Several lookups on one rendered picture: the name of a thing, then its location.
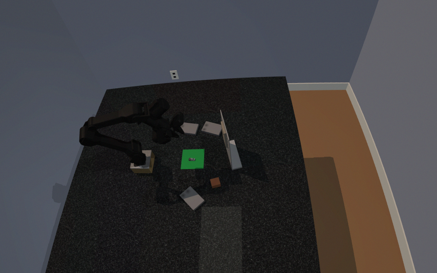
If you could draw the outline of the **green square marked zone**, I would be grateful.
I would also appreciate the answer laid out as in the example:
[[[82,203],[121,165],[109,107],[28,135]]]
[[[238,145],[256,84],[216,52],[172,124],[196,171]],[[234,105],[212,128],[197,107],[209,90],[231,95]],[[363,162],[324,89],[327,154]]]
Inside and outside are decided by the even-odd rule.
[[[195,158],[195,161],[189,161],[189,158]],[[203,169],[204,167],[204,149],[183,150],[181,169]]]

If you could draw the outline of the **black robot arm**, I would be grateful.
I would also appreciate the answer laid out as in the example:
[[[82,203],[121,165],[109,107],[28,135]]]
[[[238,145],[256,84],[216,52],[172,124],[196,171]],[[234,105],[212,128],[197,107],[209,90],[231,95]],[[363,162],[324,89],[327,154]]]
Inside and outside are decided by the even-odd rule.
[[[142,107],[144,111],[142,112]],[[134,166],[146,164],[146,156],[142,153],[141,142],[122,141],[111,138],[107,135],[99,134],[97,129],[112,126],[117,123],[135,123],[138,125],[143,122],[153,127],[158,118],[169,109],[169,103],[164,98],[155,99],[149,105],[147,102],[133,102],[125,105],[121,110],[107,113],[100,116],[90,117],[83,127],[80,128],[79,142],[83,146],[100,145],[109,147],[114,150],[122,151],[129,157],[129,162]],[[159,144],[166,144],[171,141],[172,133],[170,127],[160,126],[160,129],[154,129]]]

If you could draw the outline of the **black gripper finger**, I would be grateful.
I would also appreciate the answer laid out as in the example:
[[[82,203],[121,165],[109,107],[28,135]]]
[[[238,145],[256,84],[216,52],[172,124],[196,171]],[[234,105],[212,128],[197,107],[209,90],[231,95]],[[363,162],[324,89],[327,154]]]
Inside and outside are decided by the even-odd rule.
[[[184,134],[184,131],[183,131],[183,129],[181,127],[175,127],[175,129],[173,129],[173,132],[175,132],[175,131],[177,131],[177,132],[179,132],[181,134]]]
[[[170,131],[172,133],[172,138],[179,138],[179,135],[177,135],[177,133],[173,132],[171,129]]]

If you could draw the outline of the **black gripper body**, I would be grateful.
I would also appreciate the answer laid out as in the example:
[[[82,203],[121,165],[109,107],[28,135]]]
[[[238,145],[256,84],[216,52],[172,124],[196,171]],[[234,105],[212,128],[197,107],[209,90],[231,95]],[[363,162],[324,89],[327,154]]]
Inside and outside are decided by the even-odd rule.
[[[175,127],[180,127],[184,123],[184,114],[180,111],[177,112],[174,116],[172,116],[171,122],[169,122],[169,119],[164,119],[162,116],[158,118],[157,123],[152,127],[152,130],[154,129],[160,129],[160,126],[168,126],[170,128],[175,129]],[[157,137],[156,132],[152,131],[152,141],[157,143]]]

